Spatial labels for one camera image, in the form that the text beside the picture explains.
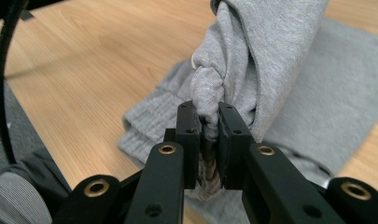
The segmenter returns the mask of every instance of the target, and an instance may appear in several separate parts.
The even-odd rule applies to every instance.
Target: gray cloth
[[[119,147],[145,163],[165,128],[174,128],[176,107],[189,100],[194,70],[177,64],[154,93],[124,116]],[[265,140],[298,150],[337,173],[378,120],[378,36],[322,20],[285,105]],[[326,179],[311,162],[292,158],[318,184]],[[207,202],[186,202],[211,223],[247,223],[237,191]]]
[[[219,102],[235,105],[255,140],[262,140],[301,70],[327,2],[211,3],[217,18],[192,55],[190,88],[206,141],[217,138]],[[200,165],[201,187],[190,195],[208,199],[220,189],[215,159]]]
[[[0,223],[51,223],[51,216],[35,188],[19,175],[0,174]]]

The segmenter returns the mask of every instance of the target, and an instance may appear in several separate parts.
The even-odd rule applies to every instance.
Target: fabric fold
[[[243,88],[244,80],[255,76],[257,82],[251,88],[257,93],[246,92],[246,98],[241,99],[252,108],[240,112],[246,124],[250,124],[255,140],[262,140],[300,73],[327,3],[327,0],[211,2],[217,19],[193,54],[192,60],[199,69],[191,84],[193,103],[207,121],[207,135],[217,135],[215,104],[223,101],[234,105],[240,91],[247,91]],[[247,69],[252,60],[256,69]],[[223,84],[198,85],[197,79],[206,79],[208,75],[201,72],[201,67],[215,68]],[[203,94],[209,88],[219,91],[220,86],[224,94],[215,102],[206,97],[209,94]]]
[[[164,132],[142,133],[152,129],[142,120],[154,119],[151,123],[160,125],[159,130],[174,128],[175,118],[170,116],[176,115],[177,107],[172,107],[190,99],[194,71],[191,60],[177,64],[155,92],[124,116],[126,134],[121,137],[119,148],[134,160],[140,160],[141,167]],[[243,91],[239,94],[238,98],[247,97]],[[144,108],[150,105],[168,105],[171,111],[157,110],[160,114],[156,115],[153,107]],[[234,106],[240,111],[245,105],[245,101],[237,101]],[[138,109],[142,117],[134,116]],[[336,174],[377,120],[378,36],[324,19],[301,74],[264,140],[286,147],[284,152],[299,171],[307,179],[323,185],[329,176],[318,164],[292,156],[290,149],[326,165]],[[210,223],[248,223],[239,191],[222,190],[206,202],[186,197],[186,202]]]

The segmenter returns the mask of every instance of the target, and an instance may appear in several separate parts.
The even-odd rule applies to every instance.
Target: folded fabric
[[[174,128],[177,106],[190,100],[194,70],[174,66],[154,93],[124,116],[125,153],[145,163],[148,152]],[[314,43],[283,108],[264,140],[323,162],[337,173],[378,120],[378,36],[322,20]],[[323,184],[316,164],[287,155],[306,178]],[[207,202],[186,198],[211,223],[246,223],[238,191],[222,191]]]

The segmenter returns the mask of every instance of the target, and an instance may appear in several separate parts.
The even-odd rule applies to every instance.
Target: screw hole
[[[161,205],[157,203],[149,204],[145,209],[145,214],[148,217],[157,217],[162,213]]]
[[[352,186],[348,187],[348,189],[349,189],[352,193],[354,193],[354,194],[356,194],[356,195],[359,195],[359,196],[363,196],[363,195],[365,195],[365,192],[364,192],[362,189],[353,188]]]
[[[320,212],[320,210],[313,205],[305,205],[302,207],[302,210],[304,210],[305,214],[307,214],[310,217],[314,217],[314,218],[322,217],[322,213]]]
[[[171,147],[164,147],[162,149],[162,151],[164,151],[164,152],[170,152],[170,151],[172,151],[172,148]]]
[[[104,186],[105,186],[105,185],[100,184],[100,183],[99,183],[99,184],[94,184],[93,186],[90,187],[90,191],[96,193],[96,192],[98,192],[99,190],[103,189]]]

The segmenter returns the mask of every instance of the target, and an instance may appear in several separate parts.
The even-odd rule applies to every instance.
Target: gray fabric
[[[240,104],[255,140],[262,140],[300,72],[327,2],[220,2],[216,21],[192,56],[191,97],[207,122],[207,136],[217,136],[223,101]]]
[[[14,149],[14,156],[19,161],[44,145],[7,84],[5,84],[5,104],[11,144]],[[7,165],[6,155],[0,141],[0,169]]]
[[[337,173],[377,120],[378,36],[324,21],[264,140],[294,148]],[[301,170],[314,182],[324,181],[313,175],[317,167],[305,166]]]
[[[72,191],[45,147],[34,151],[17,164],[10,165],[8,170],[35,187],[52,217]]]
[[[127,112],[126,134],[119,140],[123,151],[146,162],[164,129],[175,126],[176,107],[190,99],[193,72],[190,61],[177,64],[154,93]],[[336,173],[377,120],[378,36],[324,19],[291,95],[264,139],[322,161]],[[308,179],[318,184],[327,180],[313,163],[291,160]],[[239,192],[186,202],[211,223],[247,223]]]
[[[9,172],[0,174],[0,223],[51,223],[49,211],[35,188]]]

